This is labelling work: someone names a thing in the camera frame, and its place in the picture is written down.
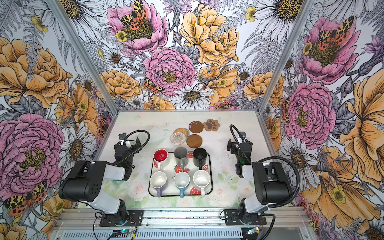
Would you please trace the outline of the paw shaped wooden coaster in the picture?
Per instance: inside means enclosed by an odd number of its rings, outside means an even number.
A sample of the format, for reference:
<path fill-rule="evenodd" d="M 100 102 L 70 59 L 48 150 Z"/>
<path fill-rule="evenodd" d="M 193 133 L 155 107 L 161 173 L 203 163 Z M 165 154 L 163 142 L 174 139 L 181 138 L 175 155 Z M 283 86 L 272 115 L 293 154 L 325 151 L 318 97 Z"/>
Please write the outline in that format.
<path fill-rule="evenodd" d="M 221 124 L 217 120 L 208 119 L 203 123 L 203 127 L 207 132 L 213 131 L 216 132 Z"/>

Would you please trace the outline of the plain round wooden coaster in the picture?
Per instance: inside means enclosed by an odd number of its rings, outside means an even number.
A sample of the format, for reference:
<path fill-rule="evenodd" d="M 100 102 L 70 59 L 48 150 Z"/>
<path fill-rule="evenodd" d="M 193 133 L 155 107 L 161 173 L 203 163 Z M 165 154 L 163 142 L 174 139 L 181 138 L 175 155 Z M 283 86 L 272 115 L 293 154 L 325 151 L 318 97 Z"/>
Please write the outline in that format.
<path fill-rule="evenodd" d="M 193 134 L 187 137 L 187 145 L 192 149 L 199 148 L 202 145 L 202 143 L 203 143 L 202 137 L 197 134 Z"/>

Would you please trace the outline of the scratched dark wooden coaster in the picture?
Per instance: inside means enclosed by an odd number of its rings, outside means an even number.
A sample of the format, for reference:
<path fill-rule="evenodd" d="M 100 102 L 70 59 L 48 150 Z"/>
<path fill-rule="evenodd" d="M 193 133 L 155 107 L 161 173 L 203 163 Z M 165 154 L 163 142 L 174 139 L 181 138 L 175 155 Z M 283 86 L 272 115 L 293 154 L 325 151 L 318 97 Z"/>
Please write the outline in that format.
<path fill-rule="evenodd" d="M 198 134 L 201 133 L 203 129 L 204 125 L 200 121 L 193 121 L 189 124 L 189 130 L 191 133 Z"/>

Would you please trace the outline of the multicolour braided coaster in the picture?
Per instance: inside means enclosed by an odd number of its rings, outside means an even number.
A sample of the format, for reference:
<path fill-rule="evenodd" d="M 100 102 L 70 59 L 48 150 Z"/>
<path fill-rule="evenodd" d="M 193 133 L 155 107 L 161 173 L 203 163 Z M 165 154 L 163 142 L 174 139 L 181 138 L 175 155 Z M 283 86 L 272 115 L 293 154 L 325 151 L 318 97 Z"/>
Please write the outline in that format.
<path fill-rule="evenodd" d="M 186 142 L 187 137 L 183 133 L 173 133 L 170 137 L 170 141 L 174 145 L 181 146 Z"/>

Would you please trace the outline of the woven rattan coaster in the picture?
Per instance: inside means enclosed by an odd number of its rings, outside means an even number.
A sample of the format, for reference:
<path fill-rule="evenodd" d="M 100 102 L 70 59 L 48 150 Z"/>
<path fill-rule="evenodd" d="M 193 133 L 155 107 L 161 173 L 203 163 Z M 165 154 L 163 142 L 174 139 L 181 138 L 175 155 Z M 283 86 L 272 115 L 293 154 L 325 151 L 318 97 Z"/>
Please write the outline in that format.
<path fill-rule="evenodd" d="M 189 130 L 186 129 L 186 128 L 177 128 L 176 130 L 174 130 L 174 133 L 182 133 L 185 135 L 185 137 L 187 138 L 189 136 Z"/>

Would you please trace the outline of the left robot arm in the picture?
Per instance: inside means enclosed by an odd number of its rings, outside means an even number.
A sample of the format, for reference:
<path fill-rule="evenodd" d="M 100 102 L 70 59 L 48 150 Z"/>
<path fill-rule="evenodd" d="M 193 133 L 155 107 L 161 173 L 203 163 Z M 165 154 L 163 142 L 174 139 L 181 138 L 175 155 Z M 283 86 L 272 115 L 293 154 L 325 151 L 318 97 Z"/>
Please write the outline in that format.
<path fill-rule="evenodd" d="M 117 143 L 114 146 L 116 162 L 128 158 L 117 165 L 107 161 L 77 162 L 60 185 L 60 198 L 88 204 L 101 211 L 111 224 L 125 224 L 129 219 L 125 202 L 102 190 L 102 183 L 104 180 L 127 181 L 135 168 L 132 153 L 140 151 L 141 146 L 139 139 Z"/>

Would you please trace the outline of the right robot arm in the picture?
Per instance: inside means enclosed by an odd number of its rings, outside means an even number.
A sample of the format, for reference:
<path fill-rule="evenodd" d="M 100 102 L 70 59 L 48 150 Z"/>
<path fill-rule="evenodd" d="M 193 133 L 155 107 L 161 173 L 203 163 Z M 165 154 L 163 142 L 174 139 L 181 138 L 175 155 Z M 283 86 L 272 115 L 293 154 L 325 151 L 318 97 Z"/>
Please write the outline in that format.
<path fill-rule="evenodd" d="M 293 196 L 292 188 L 279 162 L 267 161 L 264 158 L 251 162 L 253 144 L 244 140 L 239 145 L 228 141 L 227 150 L 236 156 L 236 174 L 242 179 L 248 179 L 254 184 L 255 193 L 241 200 L 237 210 L 225 210 L 227 226 L 264 225 L 262 213 L 273 204 L 280 204 Z"/>

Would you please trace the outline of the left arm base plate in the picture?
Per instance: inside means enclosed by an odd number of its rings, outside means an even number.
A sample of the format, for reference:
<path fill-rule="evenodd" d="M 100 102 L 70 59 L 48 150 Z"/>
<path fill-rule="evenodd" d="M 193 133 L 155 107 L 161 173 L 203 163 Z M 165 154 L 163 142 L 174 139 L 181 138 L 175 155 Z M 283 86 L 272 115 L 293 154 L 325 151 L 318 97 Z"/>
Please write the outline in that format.
<path fill-rule="evenodd" d="M 106 215 L 99 225 L 100 227 L 140 227 L 143 214 L 143 210 L 127 210 L 127 220 L 123 220 L 118 214 Z"/>

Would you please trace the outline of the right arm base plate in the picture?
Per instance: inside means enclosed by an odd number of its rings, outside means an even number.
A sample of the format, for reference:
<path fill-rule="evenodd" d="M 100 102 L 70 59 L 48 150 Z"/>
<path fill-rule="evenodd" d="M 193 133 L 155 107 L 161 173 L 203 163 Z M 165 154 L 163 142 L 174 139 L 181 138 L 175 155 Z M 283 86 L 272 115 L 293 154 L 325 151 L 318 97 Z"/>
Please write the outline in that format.
<path fill-rule="evenodd" d="M 227 226 L 261 226 L 266 225 L 266 218 L 258 214 L 240 213 L 239 210 L 225 209 L 224 218 Z"/>

